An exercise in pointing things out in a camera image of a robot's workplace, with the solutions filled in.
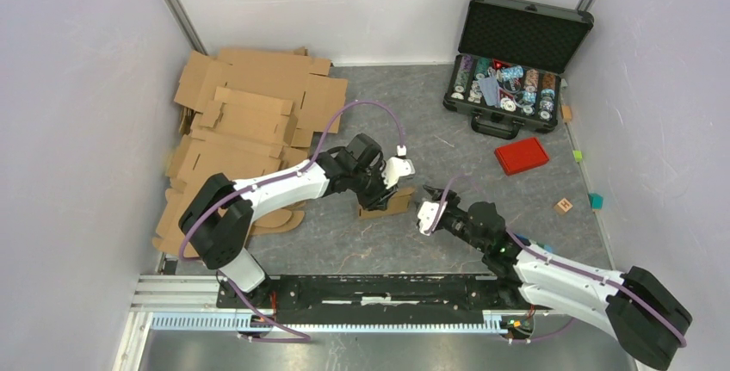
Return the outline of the brown cardboard box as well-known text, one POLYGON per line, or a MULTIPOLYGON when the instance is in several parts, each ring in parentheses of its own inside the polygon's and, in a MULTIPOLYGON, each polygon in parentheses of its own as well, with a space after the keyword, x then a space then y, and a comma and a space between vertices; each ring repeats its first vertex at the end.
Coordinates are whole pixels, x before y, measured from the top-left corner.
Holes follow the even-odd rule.
POLYGON ((415 191, 415 187, 399 188, 388 200, 384 210, 364 210, 362 207, 359 207, 358 218, 361 220, 370 220, 405 213, 409 209, 415 191))

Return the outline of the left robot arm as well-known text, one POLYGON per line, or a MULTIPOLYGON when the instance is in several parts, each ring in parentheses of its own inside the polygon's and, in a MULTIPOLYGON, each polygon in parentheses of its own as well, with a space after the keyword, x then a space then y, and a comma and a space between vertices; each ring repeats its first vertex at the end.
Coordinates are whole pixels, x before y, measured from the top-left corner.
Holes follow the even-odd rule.
POLYGON ((384 158, 380 145, 364 133, 266 176, 231 180, 217 173, 203 183, 178 220, 184 235, 181 248, 193 248, 208 269, 233 282, 242 302, 260 308, 269 301, 268 276, 245 248, 256 221, 298 202, 347 191, 356 195, 362 209, 383 210, 399 181, 414 173, 403 146, 384 158))

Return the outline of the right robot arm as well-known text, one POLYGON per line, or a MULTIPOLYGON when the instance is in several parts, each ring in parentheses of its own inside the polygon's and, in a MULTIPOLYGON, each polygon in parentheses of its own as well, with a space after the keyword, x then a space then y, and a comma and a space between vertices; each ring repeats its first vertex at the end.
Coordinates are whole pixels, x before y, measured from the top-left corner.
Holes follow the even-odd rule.
POLYGON ((482 254, 481 261, 501 282, 499 302, 518 309, 543 306, 578 319, 613 337, 636 361, 666 370, 681 348, 693 318, 649 270, 600 269, 560 257, 516 235, 494 203, 476 201, 460 208, 451 189, 424 186, 418 230, 444 230, 482 254))

